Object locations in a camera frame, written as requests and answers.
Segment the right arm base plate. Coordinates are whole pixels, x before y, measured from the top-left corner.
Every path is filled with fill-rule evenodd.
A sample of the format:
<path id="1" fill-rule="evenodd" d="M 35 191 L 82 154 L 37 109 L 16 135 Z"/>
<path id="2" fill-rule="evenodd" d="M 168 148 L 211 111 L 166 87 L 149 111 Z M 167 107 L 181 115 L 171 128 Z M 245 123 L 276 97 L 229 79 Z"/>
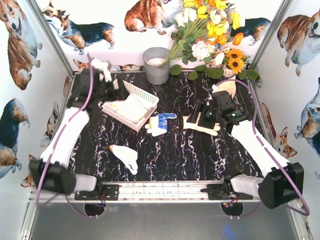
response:
<path id="1" fill-rule="evenodd" d="M 222 183 L 207 184 L 200 192 L 207 193 L 209 200 L 253 200 L 251 195 L 234 191 L 231 185 L 233 177 L 235 175 L 229 175 L 223 178 Z"/>

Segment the blue dotted knit glove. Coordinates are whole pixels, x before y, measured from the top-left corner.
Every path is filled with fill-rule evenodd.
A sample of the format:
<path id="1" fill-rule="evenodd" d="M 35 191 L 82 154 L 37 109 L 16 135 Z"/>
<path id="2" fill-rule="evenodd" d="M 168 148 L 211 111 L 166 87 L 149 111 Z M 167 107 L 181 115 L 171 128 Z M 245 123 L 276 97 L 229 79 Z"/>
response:
<path id="1" fill-rule="evenodd" d="M 149 118 L 148 123 L 144 126 L 146 132 L 153 137 L 165 134 L 168 131 L 168 119 L 176 119 L 175 113 L 160 113 Z"/>

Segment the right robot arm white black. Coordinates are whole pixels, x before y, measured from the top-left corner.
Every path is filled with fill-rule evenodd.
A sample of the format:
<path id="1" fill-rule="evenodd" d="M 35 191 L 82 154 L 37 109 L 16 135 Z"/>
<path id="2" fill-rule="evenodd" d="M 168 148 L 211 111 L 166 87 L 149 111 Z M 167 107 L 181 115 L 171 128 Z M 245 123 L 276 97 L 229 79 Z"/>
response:
<path id="1" fill-rule="evenodd" d="M 259 198 L 269 209 L 302 197 L 304 169 L 278 153 L 253 125 L 253 120 L 238 109 L 227 91 L 214 92 L 208 101 L 198 100 L 192 113 L 183 116 L 183 128 L 209 135 L 226 129 L 249 153 L 262 177 L 244 173 L 228 179 L 235 193 Z"/>

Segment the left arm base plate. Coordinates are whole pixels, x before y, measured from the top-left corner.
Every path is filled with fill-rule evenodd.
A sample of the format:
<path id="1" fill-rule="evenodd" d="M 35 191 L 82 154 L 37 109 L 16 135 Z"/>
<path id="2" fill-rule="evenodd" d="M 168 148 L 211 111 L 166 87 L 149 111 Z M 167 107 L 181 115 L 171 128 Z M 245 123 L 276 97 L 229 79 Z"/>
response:
<path id="1" fill-rule="evenodd" d="M 92 191 L 80 191 L 76 193 L 74 199 L 76 201 L 117 201 L 119 188 L 118 184 L 102 184 L 96 186 Z"/>

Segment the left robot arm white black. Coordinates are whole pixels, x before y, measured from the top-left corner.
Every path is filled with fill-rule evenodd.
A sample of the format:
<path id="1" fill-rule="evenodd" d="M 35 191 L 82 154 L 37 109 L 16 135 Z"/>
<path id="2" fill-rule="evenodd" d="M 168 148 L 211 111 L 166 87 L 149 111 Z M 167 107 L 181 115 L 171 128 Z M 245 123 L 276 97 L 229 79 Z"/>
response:
<path id="1" fill-rule="evenodd" d="M 69 171 L 71 153 L 83 128 L 90 121 L 91 104 L 105 97 L 115 97 L 111 73 L 108 70 L 84 69 L 74 78 L 61 124 L 49 146 L 39 159 L 29 162 L 29 170 L 37 190 L 57 194 L 92 192 L 97 178 Z"/>

